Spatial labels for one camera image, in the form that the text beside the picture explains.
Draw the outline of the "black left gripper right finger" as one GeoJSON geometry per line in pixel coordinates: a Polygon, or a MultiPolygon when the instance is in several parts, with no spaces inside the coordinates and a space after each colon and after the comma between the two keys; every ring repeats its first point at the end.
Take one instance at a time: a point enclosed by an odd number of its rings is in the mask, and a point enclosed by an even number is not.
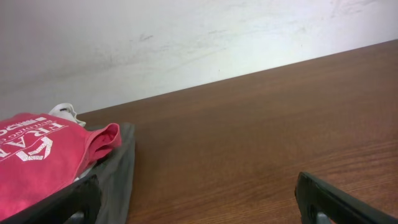
{"type": "Polygon", "coordinates": [[[295,199],[301,222],[397,224],[397,219],[352,197],[308,172],[300,172],[295,199]]]}

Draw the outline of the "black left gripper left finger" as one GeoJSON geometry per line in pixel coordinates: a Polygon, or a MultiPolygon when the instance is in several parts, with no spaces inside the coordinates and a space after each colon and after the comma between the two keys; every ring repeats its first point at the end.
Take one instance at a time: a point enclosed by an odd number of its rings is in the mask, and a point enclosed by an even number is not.
{"type": "Polygon", "coordinates": [[[1,223],[95,223],[101,208],[101,196],[97,176],[87,175],[1,223]]]}

